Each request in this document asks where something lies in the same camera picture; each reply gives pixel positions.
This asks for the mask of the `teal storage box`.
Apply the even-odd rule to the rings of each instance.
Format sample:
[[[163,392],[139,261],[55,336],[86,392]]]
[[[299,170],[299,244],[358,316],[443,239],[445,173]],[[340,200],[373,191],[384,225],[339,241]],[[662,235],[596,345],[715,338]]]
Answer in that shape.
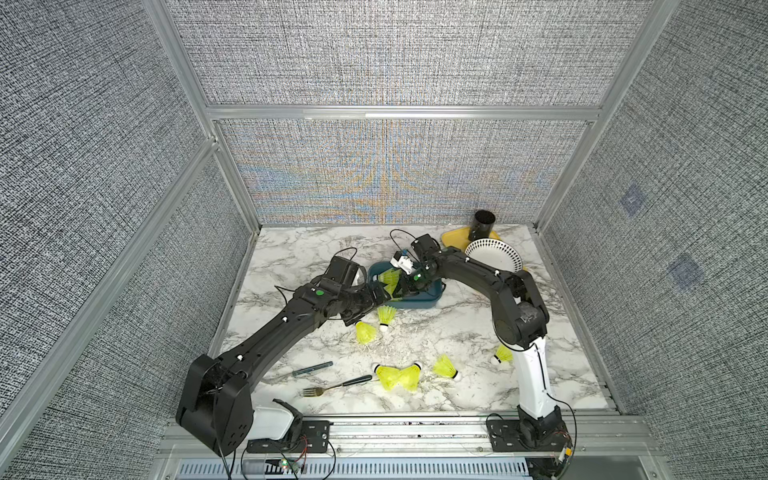
[[[378,280],[381,274],[391,268],[392,266],[385,261],[377,262],[368,269],[367,278],[369,281]],[[444,289],[445,284],[441,280],[437,280],[426,291],[405,298],[395,298],[387,302],[386,305],[396,309],[430,309],[441,299]]]

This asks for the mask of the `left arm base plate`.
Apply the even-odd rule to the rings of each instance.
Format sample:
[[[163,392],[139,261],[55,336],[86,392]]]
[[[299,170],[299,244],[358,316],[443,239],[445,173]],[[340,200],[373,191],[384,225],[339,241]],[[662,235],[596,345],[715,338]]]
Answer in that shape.
[[[326,453],[330,436],[329,421],[303,420],[298,426],[290,427],[279,440],[249,440],[246,452],[252,454],[283,453]]]

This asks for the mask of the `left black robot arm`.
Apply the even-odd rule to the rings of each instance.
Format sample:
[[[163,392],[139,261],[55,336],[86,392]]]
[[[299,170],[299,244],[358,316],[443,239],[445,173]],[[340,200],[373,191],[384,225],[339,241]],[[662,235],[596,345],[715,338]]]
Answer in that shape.
[[[390,299],[378,281],[345,286],[322,280],[296,288],[283,309],[242,343],[192,362],[176,422],[214,454],[230,455],[253,425],[251,392],[277,360],[328,319],[349,326]]]

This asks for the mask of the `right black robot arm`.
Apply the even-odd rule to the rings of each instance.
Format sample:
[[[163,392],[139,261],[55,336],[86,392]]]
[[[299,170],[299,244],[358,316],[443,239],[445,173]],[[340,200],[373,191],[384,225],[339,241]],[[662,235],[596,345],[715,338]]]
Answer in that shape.
[[[413,296],[437,280],[448,279],[488,299],[495,335],[512,351],[517,366],[518,435],[527,448],[544,446],[564,424],[546,367],[550,316],[531,274],[497,269],[453,247],[424,251],[419,258],[414,263],[398,253],[391,260],[392,266],[400,271],[396,294],[403,298]]]

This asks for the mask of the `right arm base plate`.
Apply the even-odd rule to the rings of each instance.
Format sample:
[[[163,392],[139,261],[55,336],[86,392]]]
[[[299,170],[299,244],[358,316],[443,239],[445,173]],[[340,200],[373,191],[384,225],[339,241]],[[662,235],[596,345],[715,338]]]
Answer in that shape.
[[[491,415],[485,421],[494,452],[567,451],[572,448],[572,437],[561,419],[530,420],[506,419]]]

